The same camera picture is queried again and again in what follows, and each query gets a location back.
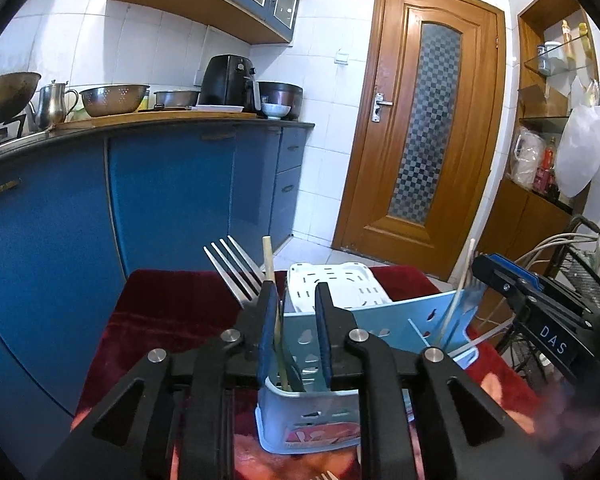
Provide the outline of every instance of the stainless steel bowl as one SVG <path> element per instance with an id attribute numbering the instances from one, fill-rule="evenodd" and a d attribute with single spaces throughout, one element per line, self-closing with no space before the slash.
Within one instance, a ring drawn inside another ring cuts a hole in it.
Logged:
<path id="1" fill-rule="evenodd" d="M 149 85 L 108 85 L 80 92 L 91 117 L 130 114 L 138 110 Z"/>
<path id="2" fill-rule="evenodd" d="M 200 92 L 196 90 L 169 90 L 154 92 L 154 94 L 156 105 L 162 105 L 165 108 L 184 108 L 195 106 Z"/>

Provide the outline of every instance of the glass shelf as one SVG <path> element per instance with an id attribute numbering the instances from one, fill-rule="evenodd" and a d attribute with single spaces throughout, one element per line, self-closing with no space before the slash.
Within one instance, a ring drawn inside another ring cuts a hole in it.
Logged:
<path id="1" fill-rule="evenodd" d="M 543 77 L 574 72 L 574 70 L 579 70 L 581 68 L 593 67 L 593 57 L 588 57 L 585 54 L 582 45 L 582 40 L 585 38 L 592 44 L 588 34 L 578 36 L 567 43 L 563 43 L 548 50 L 545 54 L 542 54 L 542 56 L 536 56 L 525 61 L 524 65 L 529 70 L 532 70 Z M 573 52 L 573 59 L 567 58 L 569 48 Z"/>
<path id="2" fill-rule="evenodd" d="M 561 135 L 569 117 L 527 117 L 520 124 L 541 134 Z"/>

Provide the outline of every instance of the white bowl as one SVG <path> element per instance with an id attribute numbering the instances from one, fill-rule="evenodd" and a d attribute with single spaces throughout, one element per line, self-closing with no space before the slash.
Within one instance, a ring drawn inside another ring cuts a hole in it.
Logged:
<path id="1" fill-rule="evenodd" d="M 267 116 L 267 119 L 281 119 L 282 117 L 286 116 L 290 110 L 291 106 L 262 103 L 262 113 Z"/>

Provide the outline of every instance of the white plate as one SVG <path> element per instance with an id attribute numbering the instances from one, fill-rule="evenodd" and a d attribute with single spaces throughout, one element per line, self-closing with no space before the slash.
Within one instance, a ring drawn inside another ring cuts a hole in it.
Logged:
<path id="1" fill-rule="evenodd" d="M 240 113 L 244 106 L 198 105 L 193 108 L 197 112 L 234 112 Z"/>

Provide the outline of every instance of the wooden door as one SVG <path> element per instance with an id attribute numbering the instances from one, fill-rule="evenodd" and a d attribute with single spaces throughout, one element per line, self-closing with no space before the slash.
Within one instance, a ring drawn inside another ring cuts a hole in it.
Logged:
<path id="1" fill-rule="evenodd" d="M 448 278 L 490 170 L 504 42 L 477 0 L 376 0 L 335 246 Z M 377 92 L 393 105 L 374 122 Z"/>

